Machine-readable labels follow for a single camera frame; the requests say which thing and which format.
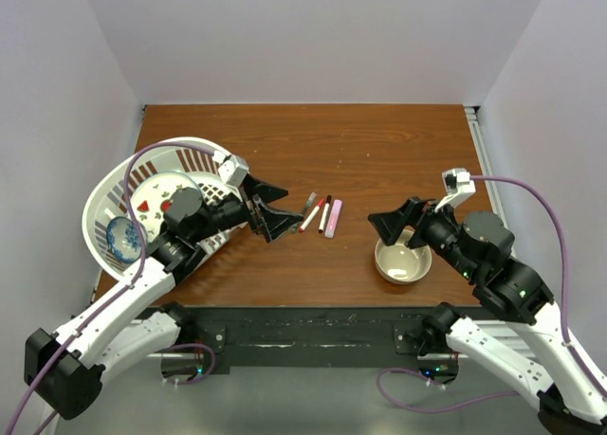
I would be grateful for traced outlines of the green pen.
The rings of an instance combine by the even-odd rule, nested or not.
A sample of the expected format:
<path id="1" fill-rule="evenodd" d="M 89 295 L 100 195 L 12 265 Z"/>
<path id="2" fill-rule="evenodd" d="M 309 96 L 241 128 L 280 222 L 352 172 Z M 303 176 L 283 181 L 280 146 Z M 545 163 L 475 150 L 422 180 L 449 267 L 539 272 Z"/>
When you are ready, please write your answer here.
<path id="1" fill-rule="evenodd" d="M 301 223 L 303 222 L 307 210 L 308 210 L 308 206 L 304 206 L 300 213 L 301 218 L 299 219 L 298 223 L 290 229 L 291 233 L 295 233 L 298 231 L 298 228 L 301 225 Z"/>

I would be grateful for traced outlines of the clear pen cap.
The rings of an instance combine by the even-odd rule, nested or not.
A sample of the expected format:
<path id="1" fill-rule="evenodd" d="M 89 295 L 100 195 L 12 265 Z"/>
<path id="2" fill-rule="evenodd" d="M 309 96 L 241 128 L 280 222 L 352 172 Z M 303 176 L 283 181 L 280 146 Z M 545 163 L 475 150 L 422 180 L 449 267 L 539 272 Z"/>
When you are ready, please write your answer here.
<path id="1" fill-rule="evenodd" d="M 309 209 L 312 206 L 315 198 L 316 198 L 316 192 L 312 191 L 306 200 L 304 208 Z"/>

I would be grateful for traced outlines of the white marker red tip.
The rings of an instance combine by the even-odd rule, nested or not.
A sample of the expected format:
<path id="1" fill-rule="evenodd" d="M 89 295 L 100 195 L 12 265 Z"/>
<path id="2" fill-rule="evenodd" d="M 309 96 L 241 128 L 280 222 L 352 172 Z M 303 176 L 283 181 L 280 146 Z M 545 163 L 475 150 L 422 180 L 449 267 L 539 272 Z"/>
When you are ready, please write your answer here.
<path id="1" fill-rule="evenodd" d="M 322 198 L 319 201 L 319 203 L 307 215 L 307 217 L 303 220 L 303 222 L 301 223 L 301 225 L 298 228 L 299 232 L 304 232 L 309 227 L 309 225 L 314 220 L 314 218 L 317 216 L 317 214 L 322 210 L 324 204 L 325 204 L 325 199 Z"/>

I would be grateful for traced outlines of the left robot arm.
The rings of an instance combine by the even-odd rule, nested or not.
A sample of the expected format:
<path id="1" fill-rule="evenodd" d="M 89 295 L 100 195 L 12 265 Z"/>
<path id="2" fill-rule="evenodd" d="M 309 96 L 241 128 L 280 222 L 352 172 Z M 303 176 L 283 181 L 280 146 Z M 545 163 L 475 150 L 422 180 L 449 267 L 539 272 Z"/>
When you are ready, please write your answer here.
<path id="1" fill-rule="evenodd" d="M 303 219 L 274 209 L 269 202 L 286 190 L 251 176 L 246 200 L 227 191 L 208 203 L 193 186 L 179 186 L 163 198 L 166 210 L 154 238 L 134 224 L 137 258 L 111 291 L 79 316 L 49 334 L 39 329 L 26 341 L 25 381 L 66 420 L 86 409 L 102 386 L 144 356 L 161 350 L 188 351 L 196 329 L 181 306 L 162 309 L 138 326 L 132 320 L 151 302 L 169 293 L 206 261 L 211 253 L 203 241 L 247 224 L 272 242 Z"/>

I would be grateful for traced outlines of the white marker black tip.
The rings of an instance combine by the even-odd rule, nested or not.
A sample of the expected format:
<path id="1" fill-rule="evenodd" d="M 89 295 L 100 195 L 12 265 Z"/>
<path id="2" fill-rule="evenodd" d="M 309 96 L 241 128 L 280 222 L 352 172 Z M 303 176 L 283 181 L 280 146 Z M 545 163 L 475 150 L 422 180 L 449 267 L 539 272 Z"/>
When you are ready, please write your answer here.
<path id="1" fill-rule="evenodd" d="M 323 208 L 322 208 L 322 218 L 319 224 L 319 232 L 320 234 L 324 234 L 327 228 L 327 224 L 329 221 L 329 216 L 330 216 L 330 210 L 331 210 L 331 204 L 333 201 L 333 196 L 332 195 L 328 195 L 325 199 L 325 202 L 323 204 Z"/>

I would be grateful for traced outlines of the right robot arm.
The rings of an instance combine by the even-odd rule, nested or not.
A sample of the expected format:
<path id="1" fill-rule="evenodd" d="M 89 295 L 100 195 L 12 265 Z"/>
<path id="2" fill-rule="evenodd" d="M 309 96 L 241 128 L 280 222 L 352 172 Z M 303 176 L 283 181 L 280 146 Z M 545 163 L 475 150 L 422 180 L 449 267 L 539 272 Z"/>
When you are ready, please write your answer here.
<path id="1" fill-rule="evenodd" d="M 536 409 L 552 434 L 605 433 L 606 399 L 598 387 L 606 379 L 576 363 L 565 344 L 572 334 L 561 327 L 553 293 L 538 272 L 512 256 L 515 236 L 496 214 L 474 211 L 457 221 L 453 207 L 412 197 L 394 211 L 369 214 L 368 220 L 385 245 L 394 245 L 411 227 L 407 246 L 429 246 L 535 357 L 508 348 L 446 302 L 422 321 L 422 353 L 450 349 L 472 358 Z"/>

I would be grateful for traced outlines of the pink highlighter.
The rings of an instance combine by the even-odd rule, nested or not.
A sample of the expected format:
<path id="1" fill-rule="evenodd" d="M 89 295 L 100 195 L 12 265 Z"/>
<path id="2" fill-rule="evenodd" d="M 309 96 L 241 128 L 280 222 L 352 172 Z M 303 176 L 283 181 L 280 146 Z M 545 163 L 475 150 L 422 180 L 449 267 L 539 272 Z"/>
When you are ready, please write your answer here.
<path id="1" fill-rule="evenodd" d="M 332 239 L 335 236 L 341 208 L 342 201 L 340 199 L 335 199 L 331 205 L 328 222 L 324 231 L 325 238 Z"/>

